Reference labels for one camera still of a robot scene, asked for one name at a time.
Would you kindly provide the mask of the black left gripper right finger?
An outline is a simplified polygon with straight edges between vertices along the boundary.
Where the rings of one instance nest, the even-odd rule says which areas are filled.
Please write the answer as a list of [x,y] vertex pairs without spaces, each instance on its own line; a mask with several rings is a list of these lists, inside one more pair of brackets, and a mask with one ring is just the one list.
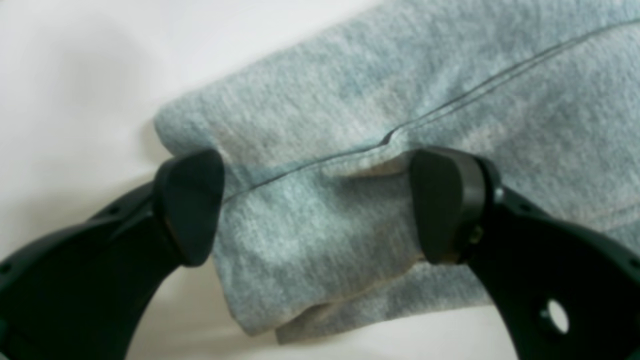
[[554,218],[501,182],[494,164],[430,146],[409,164],[414,223],[432,265],[466,265],[521,360],[637,360],[639,257]]

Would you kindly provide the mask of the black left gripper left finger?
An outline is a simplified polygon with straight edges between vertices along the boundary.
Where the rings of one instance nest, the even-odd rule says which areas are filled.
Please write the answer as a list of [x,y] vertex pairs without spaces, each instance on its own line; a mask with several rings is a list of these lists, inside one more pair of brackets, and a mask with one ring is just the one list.
[[163,281],[210,256],[221,155],[166,161],[153,181],[1,262],[3,360],[123,360]]

